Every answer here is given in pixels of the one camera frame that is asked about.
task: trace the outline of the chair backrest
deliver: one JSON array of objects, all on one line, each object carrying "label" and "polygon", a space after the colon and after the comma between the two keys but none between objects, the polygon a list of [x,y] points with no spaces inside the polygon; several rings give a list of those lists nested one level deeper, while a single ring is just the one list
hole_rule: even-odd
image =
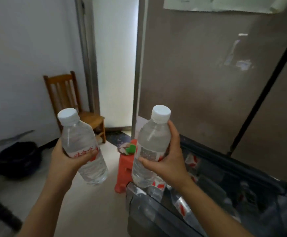
[{"label": "chair backrest", "polygon": [[74,71],[71,71],[70,74],[53,77],[44,75],[44,80],[56,118],[58,112],[65,108],[75,108],[78,112],[82,111],[77,79]]}]

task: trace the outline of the finger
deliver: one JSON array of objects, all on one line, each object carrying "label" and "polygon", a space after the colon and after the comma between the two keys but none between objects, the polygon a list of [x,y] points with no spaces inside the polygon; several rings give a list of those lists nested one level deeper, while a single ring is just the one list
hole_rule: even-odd
[{"label": "finger", "polygon": [[138,158],[138,160],[139,160],[140,163],[142,163],[142,165],[146,169],[151,170],[154,173],[158,174],[161,162],[151,161],[151,160],[145,159],[145,158],[143,158],[141,156]]},{"label": "finger", "polygon": [[53,149],[54,153],[62,153],[62,144],[61,144],[61,138],[58,139],[54,149]]},{"label": "finger", "polygon": [[168,121],[168,125],[171,132],[171,141],[170,141],[170,152],[181,148],[180,146],[180,134],[172,121]]},{"label": "finger", "polygon": [[81,167],[84,164],[86,164],[88,161],[90,161],[92,158],[96,157],[97,154],[98,154],[98,151],[93,150],[93,151],[86,153],[85,155],[75,158],[74,161],[78,167]]}]

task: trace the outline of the cabinet door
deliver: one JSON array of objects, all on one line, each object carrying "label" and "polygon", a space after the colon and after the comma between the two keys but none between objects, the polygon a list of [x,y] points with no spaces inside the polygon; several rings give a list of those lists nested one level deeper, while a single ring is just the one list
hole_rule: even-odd
[{"label": "cabinet door", "polygon": [[287,63],[232,157],[287,181]]},{"label": "cabinet door", "polygon": [[225,154],[286,47],[287,9],[184,12],[149,0],[138,114],[166,105],[182,135]]}]

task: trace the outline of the hand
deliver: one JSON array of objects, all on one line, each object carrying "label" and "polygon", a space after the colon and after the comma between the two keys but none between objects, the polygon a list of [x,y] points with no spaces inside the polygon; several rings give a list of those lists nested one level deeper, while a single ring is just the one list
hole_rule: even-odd
[{"label": "hand", "polygon": [[69,158],[63,153],[61,138],[59,138],[51,154],[51,163],[44,190],[48,193],[64,195],[70,189],[78,169],[97,153],[97,150],[93,150],[78,158]]},{"label": "hand", "polygon": [[185,168],[182,150],[180,147],[180,134],[172,121],[168,121],[171,132],[170,152],[160,162],[139,157],[142,165],[160,176],[167,184],[179,190],[183,185],[191,181]]}]

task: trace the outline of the black bucket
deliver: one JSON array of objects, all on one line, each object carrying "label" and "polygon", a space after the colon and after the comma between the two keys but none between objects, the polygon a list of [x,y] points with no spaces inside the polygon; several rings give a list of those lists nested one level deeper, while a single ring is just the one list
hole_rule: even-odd
[{"label": "black bucket", "polygon": [[0,174],[11,179],[32,175],[41,163],[41,151],[34,142],[17,142],[0,153]]}]

